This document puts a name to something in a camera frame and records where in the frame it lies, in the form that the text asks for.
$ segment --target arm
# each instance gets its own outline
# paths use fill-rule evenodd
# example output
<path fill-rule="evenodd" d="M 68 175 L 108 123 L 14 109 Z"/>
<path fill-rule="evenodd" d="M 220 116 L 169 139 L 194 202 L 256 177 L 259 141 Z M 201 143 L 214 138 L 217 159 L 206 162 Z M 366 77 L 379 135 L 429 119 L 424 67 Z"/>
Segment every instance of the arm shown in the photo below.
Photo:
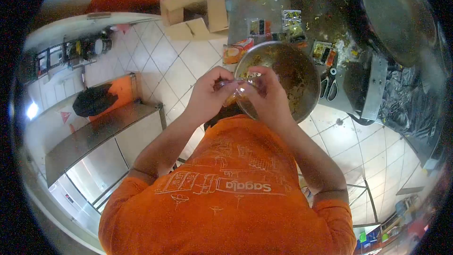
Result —
<path fill-rule="evenodd" d="M 249 72 L 261 73 L 259 93 L 244 85 L 247 97 L 258 116 L 288 145 L 300 170 L 314 194 L 314 203 L 339 199 L 348 203 L 346 180 L 337 164 L 297 125 L 291 116 L 285 90 L 275 72 L 267 67 L 251 67 Z"/>
<path fill-rule="evenodd" d="M 151 185 L 159 176 L 168 174 L 196 128 L 214 117 L 225 99 L 237 88 L 237 83 L 231 83 L 214 91 L 218 79 L 232 80 L 233 75 L 217 66 L 198 79 L 185 111 L 143 149 L 129 176 Z"/>

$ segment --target cardboard box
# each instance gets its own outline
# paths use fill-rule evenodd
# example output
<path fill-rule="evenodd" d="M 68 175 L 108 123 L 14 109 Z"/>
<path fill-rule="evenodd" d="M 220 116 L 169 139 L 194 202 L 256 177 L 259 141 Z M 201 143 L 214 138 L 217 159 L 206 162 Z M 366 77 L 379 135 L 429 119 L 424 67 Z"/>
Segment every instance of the cardboard box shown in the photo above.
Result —
<path fill-rule="evenodd" d="M 225 0 L 161 0 L 165 33 L 172 40 L 212 40 L 228 36 Z"/>

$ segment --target metal bowl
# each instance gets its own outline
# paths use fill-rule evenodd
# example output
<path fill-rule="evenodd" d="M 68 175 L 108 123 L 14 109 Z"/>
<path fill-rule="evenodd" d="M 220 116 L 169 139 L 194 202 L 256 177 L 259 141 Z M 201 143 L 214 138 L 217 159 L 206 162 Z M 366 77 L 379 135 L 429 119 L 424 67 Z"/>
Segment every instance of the metal bowl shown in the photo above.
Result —
<path fill-rule="evenodd" d="M 244 78 L 252 66 L 271 67 L 280 78 L 288 95 L 289 108 L 294 120 L 306 119 L 318 103 L 321 81 L 313 60 L 297 48 L 282 42 L 264 42 L 250 48 L 239 62 L 234 77 Z M 247 99 L 238 100 L 238 105 L 251 118 L 258 114 Z"/>

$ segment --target white tile floor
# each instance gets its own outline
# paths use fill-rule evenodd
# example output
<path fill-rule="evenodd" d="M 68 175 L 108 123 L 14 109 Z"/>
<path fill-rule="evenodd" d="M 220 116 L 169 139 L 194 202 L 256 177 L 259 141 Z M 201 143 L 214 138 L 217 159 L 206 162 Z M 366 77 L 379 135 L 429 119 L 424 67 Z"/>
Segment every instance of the white tile floor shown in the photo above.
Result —
<path fill-rule="evenodd" d="M 93 86 L 130 71 L 140 72 L 142 99 L 162 102 L 170 124 L 189 102 L 196 80 L 215 65 L 221 65 L 227 39 L 204 42 L 172 41 L 160 21 L 134 25 L 126 34 L 116 32 L 113 49 L 86 67 L 87 86 Z M 349 184 L 367 180 L 379 221 L 394 212 L 394 204 L 405 196 L 396 193 L 419 184 L 424 172 L 405 140 L 379 124 L 362 126 L 346 113 L 318 105 L 299 126 L 324 149 L 343 171 Z M 204 136 L 198 128 L 181 153 L 189 158 Z M 352 203 L 363 191 L 349 187 Z M 371 201 L 364 193 L 351 206 L 354 224 L 374 222 Z"/>

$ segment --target black trash bag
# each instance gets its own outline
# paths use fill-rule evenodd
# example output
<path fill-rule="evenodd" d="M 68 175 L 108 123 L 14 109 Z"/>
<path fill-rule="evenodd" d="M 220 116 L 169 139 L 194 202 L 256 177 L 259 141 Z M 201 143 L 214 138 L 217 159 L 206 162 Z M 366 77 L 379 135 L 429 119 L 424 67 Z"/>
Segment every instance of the black trash bag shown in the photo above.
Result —
<path fill-rule="evenodd" d="M 108 92 L 112 84 L 104 84 L 98 87 L 87 88 L 79 93 L 72 108 L 78 116 L 89 117 L 96 116 L 110 106 L 118 99 L 118 95 Z"/>
<path fill-rule="evenodd" d="M 431 134 L 439 115 L 439 95 L 423 90 L 414 67 L 388 71 L 379 118 L 385 126 L 406 137 L 422 139 Z"/>

